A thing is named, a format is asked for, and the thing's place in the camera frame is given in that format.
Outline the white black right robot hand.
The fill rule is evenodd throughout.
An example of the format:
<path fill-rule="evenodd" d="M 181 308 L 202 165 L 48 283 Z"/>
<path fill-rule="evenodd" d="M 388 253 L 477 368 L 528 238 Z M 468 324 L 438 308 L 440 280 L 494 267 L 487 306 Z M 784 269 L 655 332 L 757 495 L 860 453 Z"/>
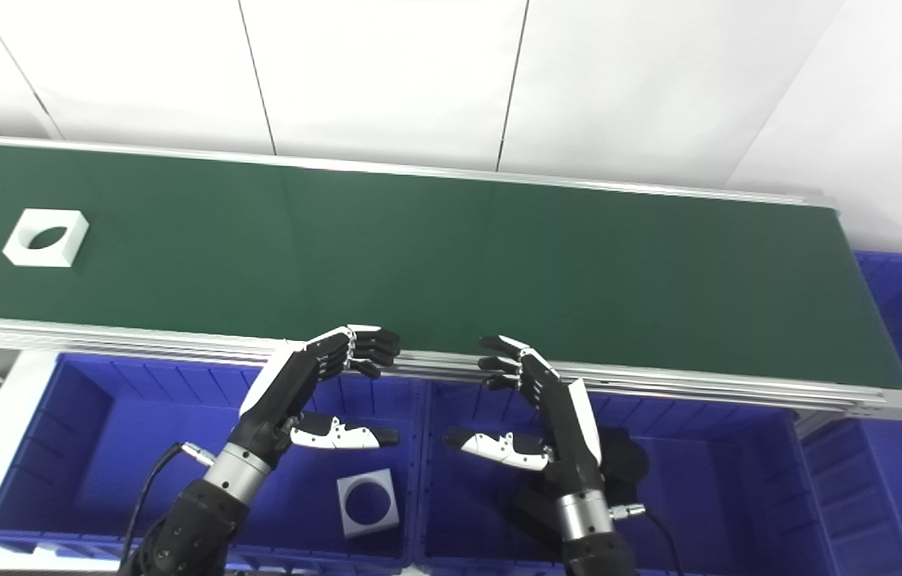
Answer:
<path fill-rule="evenodd" d="M 479 360 L 490 391 L 516 390 L 535 408 L 543 437 L 516 433 L 447 429 L 451 448 L 543 475 L 553 499 L 583 498 L 602 492 L 599 437 L 588 394 L 579 380 L 565 382 L 534 347 L 504 335 L 483 336 L 479 344 L 492 356 Z"/>

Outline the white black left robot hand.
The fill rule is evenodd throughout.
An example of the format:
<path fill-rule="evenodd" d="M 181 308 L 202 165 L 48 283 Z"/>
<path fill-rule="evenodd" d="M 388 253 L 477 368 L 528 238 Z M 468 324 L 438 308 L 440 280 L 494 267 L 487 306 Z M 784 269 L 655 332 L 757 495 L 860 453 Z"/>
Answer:
<path fill-rule="evenodd" d="M 227 438 L 239 453 L 275 468 L 291 446 L 323 450 L 363 450 L 394 446 L 395 431 L 370 430 L 339 417 L 307 411 L 320 382 L 345 370 L 378 378 L 400 353 L 398 335 L 378 326 L 345 325 L 278 351 L 260 370 Z"/>

